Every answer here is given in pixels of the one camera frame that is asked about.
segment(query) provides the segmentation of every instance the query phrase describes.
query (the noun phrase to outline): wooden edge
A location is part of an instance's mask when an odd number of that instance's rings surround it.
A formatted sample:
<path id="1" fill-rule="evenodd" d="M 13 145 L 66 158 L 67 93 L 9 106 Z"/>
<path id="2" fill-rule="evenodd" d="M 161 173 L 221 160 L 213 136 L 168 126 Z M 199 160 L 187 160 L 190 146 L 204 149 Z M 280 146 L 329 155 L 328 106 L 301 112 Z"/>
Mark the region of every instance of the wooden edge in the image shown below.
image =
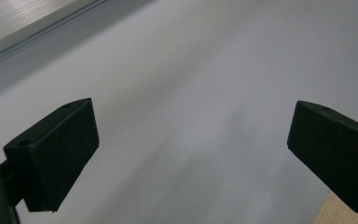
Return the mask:
<path id="1" fill-rule="evenodd" d="M 358 224 L 358 213 L 353 212 L 332 191 L 329 192 L 313 224 Z"/>

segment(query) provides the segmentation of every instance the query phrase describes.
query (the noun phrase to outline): gray surface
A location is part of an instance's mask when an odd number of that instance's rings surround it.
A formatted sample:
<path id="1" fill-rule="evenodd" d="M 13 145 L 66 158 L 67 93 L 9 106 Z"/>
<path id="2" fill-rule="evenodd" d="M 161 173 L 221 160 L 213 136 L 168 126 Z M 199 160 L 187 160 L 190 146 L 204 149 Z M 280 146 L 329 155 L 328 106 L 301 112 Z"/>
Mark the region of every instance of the gray surface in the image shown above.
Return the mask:
<path id="1" fill-rule="evenodd" d="M 27 223 L 311 223 L 297 100 L 358 120 L 358 1 L 108 1 L 0 60 L 2 147 L 92 97 L 101 147 Z"/>
<path id="2" fill-rule="evenodd" d="M 0 51 L 95 0 L 0 0 Z"/>

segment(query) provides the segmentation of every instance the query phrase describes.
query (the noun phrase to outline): white tabletop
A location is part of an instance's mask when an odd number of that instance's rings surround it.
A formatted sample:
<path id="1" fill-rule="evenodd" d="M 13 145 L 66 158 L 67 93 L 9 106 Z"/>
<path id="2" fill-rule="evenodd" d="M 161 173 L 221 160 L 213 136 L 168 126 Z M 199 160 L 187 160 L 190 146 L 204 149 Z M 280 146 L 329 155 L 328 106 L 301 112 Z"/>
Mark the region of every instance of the white tabletop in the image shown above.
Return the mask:
<path id="1" fill-rule="evenodd" d="M 31 223 L 311 223 L 297 100 L 358 121 L 358 1 L 107 1 L 0 59 L 2 147 L 91 97 L 101 146 Z"/>

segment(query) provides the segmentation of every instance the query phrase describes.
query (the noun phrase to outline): black object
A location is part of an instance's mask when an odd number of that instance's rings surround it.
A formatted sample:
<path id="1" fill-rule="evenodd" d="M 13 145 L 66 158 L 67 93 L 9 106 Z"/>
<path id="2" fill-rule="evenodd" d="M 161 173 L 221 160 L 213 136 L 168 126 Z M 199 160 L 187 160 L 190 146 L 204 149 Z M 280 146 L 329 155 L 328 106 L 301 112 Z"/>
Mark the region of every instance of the black object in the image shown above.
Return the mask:
<path id="1" fill-rule="evenodd" d="M 91 99 L 63 105 L 10 141 L 0 165 L 0 223 L 17 223 L 22 198 L 31 212 L 57 211 L 98 146 Z"/>
<path id="2" fill-rule="evenodd" d="M 358 122 L 328 107 L 298 101 L 287 145 L 358 212 Z"/>

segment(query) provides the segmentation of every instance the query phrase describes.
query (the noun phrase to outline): white table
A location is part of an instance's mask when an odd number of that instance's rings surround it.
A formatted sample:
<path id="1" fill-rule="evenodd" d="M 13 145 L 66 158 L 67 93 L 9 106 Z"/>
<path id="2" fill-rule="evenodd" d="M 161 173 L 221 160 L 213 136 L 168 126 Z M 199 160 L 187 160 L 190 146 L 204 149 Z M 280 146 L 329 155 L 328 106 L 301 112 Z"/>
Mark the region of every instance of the white table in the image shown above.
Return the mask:
<path id="1" fill-rule="evenodd" d="M 107 1 L 0 59 L 2 147 L 91 97 L 101 146 L 28 223 L 311 223 L 297 100 L 358 120 L 358 1 Z"/>

